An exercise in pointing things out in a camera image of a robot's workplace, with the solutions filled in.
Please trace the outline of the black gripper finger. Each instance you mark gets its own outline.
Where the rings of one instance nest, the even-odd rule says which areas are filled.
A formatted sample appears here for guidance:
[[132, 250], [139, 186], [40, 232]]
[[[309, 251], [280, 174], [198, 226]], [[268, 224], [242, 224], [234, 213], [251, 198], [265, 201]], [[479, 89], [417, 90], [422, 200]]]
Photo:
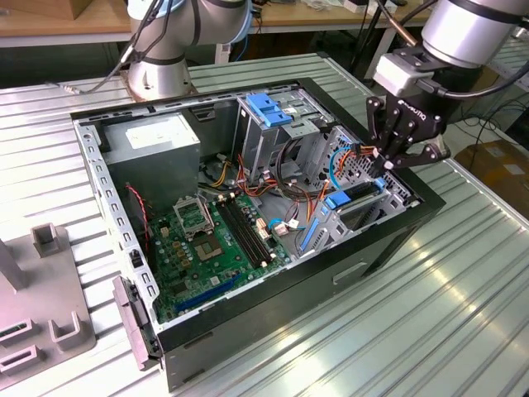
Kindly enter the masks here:
[[374, 147], [372, 170], [392, 170], [403, 164], [408, 138], [416, 122], [407, 103], [393, 96], [366, 100], [369, 142]]
[[410, 148], [410, 152], [397, 155], [393, 159], [394, 169], [409, 169], [419, 165], [429, 165], [450, 157], [450, 148], [443, 142], [425, 143]]

